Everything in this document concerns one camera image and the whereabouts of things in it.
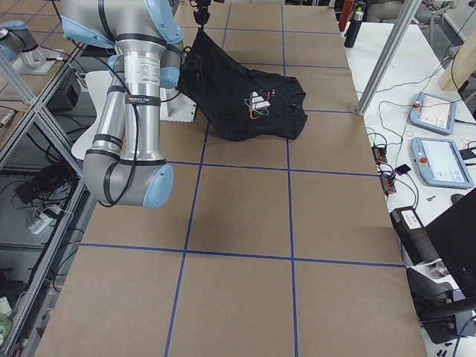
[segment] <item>white table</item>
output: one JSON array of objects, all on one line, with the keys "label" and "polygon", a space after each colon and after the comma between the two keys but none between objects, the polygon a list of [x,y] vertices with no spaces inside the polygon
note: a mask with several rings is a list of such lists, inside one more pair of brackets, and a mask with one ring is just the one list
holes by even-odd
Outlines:
[{"label": "white table", "polygon": [[[374,24],[364,23],[358,34],[356,44],[353,48],[346,49],[347,59],[352,71],[354,85],[358,96],[364,91],[365,85],[373,71],[373,68],[379,58],[380,52],[388,38],[391,31],[392,24]],[[430,77],[435,70],[440,68],[440,62],[431,50],[422,32],[416,25],[411,25],[405,34],[402,43],[399,46],[391,64],[384,76],[382,83],[379,86],[379,91],[388,89],[396,84],[419,82],[426,77]],[[406,86],[395,87],[389,91],[377,93],[373,98],[369,109],[365,113],[364,119],[367,127],[373,128],[376,132],[384,135],[388,143],[398,143],[399,137],[387,131],[382,127],[379,117],[379,104],[383,100],[392,103],[408,105],[413,103],[416,95],[425,89],[426,92],[446,97],[451,100],[460,99],[457,92],[442,91],[437,84],[438,78],[443,73],[440,69],[433,77],[424,80],[419,84],[411,84]],[[412,137],[425,138],[450,138],[456,142],[459,149],[466,147],[469,141],[476,141],[476,126],[467,126],[462,124],[455,124],[453,134],[445,137],[438,135],[431,131],[421,129],[410,124],[406,124],[409,107],[399,107],[383,103],[381,106],[381,113],[383,123],[387,128],[392,129],[403,136],[403,143],[400,153],[399,146],[390,145],[387,148],[387,159],[393,167],[398,167],[401,164],[407,164],[412,171],[409,174],[414,179],[419,191],[419,204],[416,209],[423,224],[427,225],[433,219],[438,217],[445,209],[451,206],[451,195],[454,193],[466,194],[469,190],[455,190],[448,188],[429,187],[423,183],[419,177],[417,167],[411,158],[410,142]],[[474,123],[471,113],[466,108],[463,101],[457,103],[456,119],[464,120]],[[374,135],[370,136],[370,142],[373,142]],[[383,140],[376,138],[376,143],[380,144]],[[476,182],[476,167],[469,167],[469,173]],[[414,187],[411,180],[403,175],[398,179],[404,181],[406,184]],[[403,184],[396,183],[397,193],[390,195],[387,206],[389,212],[394,208],[412,205],[414,196],[411,191]],[[428,201],[428,197],[436,196],[432,201]],[[451,280],[451,277],[445,278],[443,281]],[[445,347],[444,344],[433,344],[428,337],[428,334],[422,329],[422,334],[425,339],[428,356],[435,356],[439,350],[448,350],[447,357],[451,356],[452,348]],[[474,357],[476,356],[476,338],[464,338],[458,347],[457,357]]]}]

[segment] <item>computer mouse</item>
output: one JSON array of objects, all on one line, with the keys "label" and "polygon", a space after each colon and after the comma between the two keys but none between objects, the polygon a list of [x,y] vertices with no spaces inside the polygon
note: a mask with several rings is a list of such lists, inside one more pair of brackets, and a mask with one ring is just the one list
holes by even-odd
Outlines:
[{"label": "computer mouse", "polygon": [[455,193],[454,195],[451,195],[451,202],[453,205],[456,204],[459,200],[461,200],[464,197],[461,193]]}]

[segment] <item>green object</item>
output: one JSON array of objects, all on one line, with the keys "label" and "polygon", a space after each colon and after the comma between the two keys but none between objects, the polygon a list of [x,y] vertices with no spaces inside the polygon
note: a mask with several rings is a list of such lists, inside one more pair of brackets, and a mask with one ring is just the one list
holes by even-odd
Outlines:
[{"label": "green object", "polygon": [[12,330],[12,321],[6,316],[0,313],[0,333],[3,337],[7,337]]}]

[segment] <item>tablet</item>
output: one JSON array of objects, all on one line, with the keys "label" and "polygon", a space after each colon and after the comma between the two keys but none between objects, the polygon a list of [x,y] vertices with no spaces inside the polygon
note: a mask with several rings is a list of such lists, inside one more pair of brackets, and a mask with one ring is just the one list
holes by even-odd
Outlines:
[{"label": "tablet", "polygon": [[468,189],[474,186],[453,140],[413,138],[411,152],[428,186]]},{"label": "tablet", "polygon": [[428,93],[420,93],[410,109],[410,123],[415,126],[450,135],[453,132],[456,103]]}]

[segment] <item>black cloth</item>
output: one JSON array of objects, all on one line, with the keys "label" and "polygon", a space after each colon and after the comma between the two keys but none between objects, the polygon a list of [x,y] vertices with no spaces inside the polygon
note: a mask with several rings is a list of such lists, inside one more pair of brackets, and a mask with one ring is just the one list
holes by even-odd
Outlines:
[{"label": "black cloth", "polygon": [[[180,90],[228,140],[242,141],[261,134],[296,139],[306,124],[306,93],[296,78],[243,67],[202,29],[181,68]],[[245,99],[249,100],[253,91],[265,100],[269,96],[268,115],[252,113],[258,118],[250,118]]]}]

